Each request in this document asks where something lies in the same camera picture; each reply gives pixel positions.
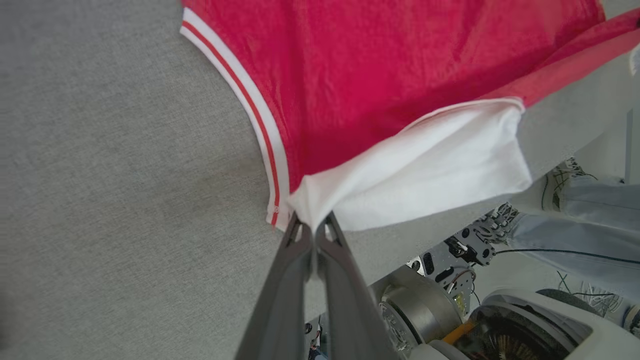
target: gray table surface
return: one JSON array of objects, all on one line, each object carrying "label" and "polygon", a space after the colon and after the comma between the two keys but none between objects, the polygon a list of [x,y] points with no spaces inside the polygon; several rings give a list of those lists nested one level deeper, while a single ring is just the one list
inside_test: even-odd
[{"label": "gray table surface", "polygon": [[[180,22],[176,0],[3,4],[3,359],[233,356],[281,234],[248,117]],[[630,109],[626,61],[527,112],[534,177]],[[371,283],[499,202],[347,237]]]}]

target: red fabric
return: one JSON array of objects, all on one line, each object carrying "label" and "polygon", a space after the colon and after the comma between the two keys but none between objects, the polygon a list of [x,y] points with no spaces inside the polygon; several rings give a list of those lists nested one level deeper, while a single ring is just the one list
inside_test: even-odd
[{"label": "red fabric", "polygon": [[532,104],[640,41],[640,9],[598,0],[184,0],[255,82],[289,183],[333,168],[443,106]]}]

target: white trim with red stripe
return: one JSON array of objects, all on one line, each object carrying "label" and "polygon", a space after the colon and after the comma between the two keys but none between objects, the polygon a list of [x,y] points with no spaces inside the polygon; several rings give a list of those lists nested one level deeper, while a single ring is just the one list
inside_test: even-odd
[{"label": "white trim with red stripe", "polygon": [[280,132],[269,107],[240,61],[222,39],[189,8],[184,9],[180,33],[196,45],[227,80],[249,115],[269,181],[267,222],[280,229],[286,228],[289,221],[289,168]]}]

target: red stripe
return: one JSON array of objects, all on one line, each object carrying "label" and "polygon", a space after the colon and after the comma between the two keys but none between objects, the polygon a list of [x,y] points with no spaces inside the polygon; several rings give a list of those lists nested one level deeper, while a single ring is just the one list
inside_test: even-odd
[{"label": "red stripe", "polygon": [[260,113],[258,112],[258,109],[255,107],[255,104],[253,103],[253,100],[249,96],[249,93],[244,88],[244,85],[242,84],[242,82],[240,82],[240,79],[238,79],[238,76],[236,75],[236,73],[231,69],[229,64],[225,61],[225,59],[222,57],[222,55],[220,55],[220,53],[216,50],[216,48],[213,47],[213,45],[190,23],[188,23],[186,21],[182,21],[182,26],[184,26],[185,28],[189,29],[190,32],[192,32],[198,39],[200,39],[200,41],[202,41],[209,48],[209,50],[211,50],[211,52],[216,57],[216,59],[218,59],[218,61],[220,61],[222,66],[224,66],[225,70],[229,73],[229,75],[231,75],[231,78],[236,82],[236,85],[240,89],[240,91],[242,92],[242,95],[246,99],[246,102],[249,103],[249,107],[251,107],[251,111],[253,112],[253,116],[255,116],[256,120],[258,121],[258,126],[260,127],[260,131],[262,132],[262,137],[264,139],[264,143],[267,146],[267,154],[269,156],[269,164],[271,165],[271,173],[273,175],[273,187],[275,189],[275,201],[274,201],[275,210],[273,212],[273,218],[271,218],[271,225],[275,226],[276,225],[276,221],[278,220],[278,211],[277,211],[278,204],[280,203],[280,189],[278,187],[278,173],[276,172],[276,160],[275,160],[275,157],[273,156],[273,148],[271,147],[271,141],[269,140],[269,135],[267,134],[266,127],[264,127],[264,123],[262,122],[262,118],[260,117]]}]

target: gray pants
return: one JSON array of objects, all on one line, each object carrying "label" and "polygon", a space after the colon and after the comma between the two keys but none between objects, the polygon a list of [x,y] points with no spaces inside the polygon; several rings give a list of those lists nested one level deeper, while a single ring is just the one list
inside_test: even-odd
[{"label": "gray pants", "polygon": [[[566,218],[522,215],[514,249],[559,249],[640,261],[640,185],[571,179],[560,194]],[[640,303],[640,265],[591,256],[526,252],[555,268]]]}]

